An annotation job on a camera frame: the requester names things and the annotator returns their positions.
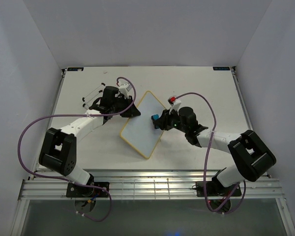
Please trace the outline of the yellow framed whiteboard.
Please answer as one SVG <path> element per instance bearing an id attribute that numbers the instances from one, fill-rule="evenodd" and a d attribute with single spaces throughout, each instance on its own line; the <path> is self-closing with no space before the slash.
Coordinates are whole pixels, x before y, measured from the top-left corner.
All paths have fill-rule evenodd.
<path id="1" fill-rule="evenodd" d="M 148 90 L 140 100 L 137 109 L 141 115 L 129 118 L 119 135 L 143 158 L 149 159 L 163 134 L 162 130 L 154 128 L 151 117 L 160 116 L 165 106 Z"/>

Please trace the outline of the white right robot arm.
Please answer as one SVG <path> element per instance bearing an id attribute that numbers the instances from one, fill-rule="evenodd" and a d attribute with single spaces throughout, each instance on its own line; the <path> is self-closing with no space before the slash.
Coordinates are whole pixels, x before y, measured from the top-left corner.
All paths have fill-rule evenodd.
<path id="1" fill-rule="evenodd" d="M 255 131 L 246 130 L 241 134 L 212 131 L 198 123 L 190 107 L 163 110 L 160 116 L 152 115 L 151 120 L 155 129 L 181 131 L 193 146 L 231 155 L 234 165 L 219 170 L 206 184 L 200 184 L 201 191 L 209 196 L 224 195 L 244 180 L 255 182 L 276 164 L 274 154 Z"/>

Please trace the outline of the blue whiteboard eraser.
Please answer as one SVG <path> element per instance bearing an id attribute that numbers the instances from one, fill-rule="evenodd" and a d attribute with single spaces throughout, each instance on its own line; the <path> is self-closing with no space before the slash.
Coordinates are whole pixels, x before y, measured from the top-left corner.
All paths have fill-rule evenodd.
<path id="1" fill-rule="evenodd" d="M 156 120 L 158 120 L 158 119 L 159 119 L 159 115 L 158 114 L 154 114 L 154 115 L 151 116 L 151 120 L 153 122 L 156 121 Z"/>

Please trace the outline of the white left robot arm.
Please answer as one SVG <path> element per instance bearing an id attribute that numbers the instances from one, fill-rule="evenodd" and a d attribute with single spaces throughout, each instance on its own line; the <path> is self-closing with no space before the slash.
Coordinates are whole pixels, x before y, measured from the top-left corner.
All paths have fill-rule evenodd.
<path id="1" fill-rule="evenodd" d="M 60 128 L 47 130 L 39 155 L 39 164 L 78 184 L 83 196 L 94 192 L 94 177 L 77 164 L 77 144 L 113 116 L 133 118 L 141 115 L 129 95 L 132 86 L 106 86 L 102 96 L 95 99 L 81 118 Z"/>

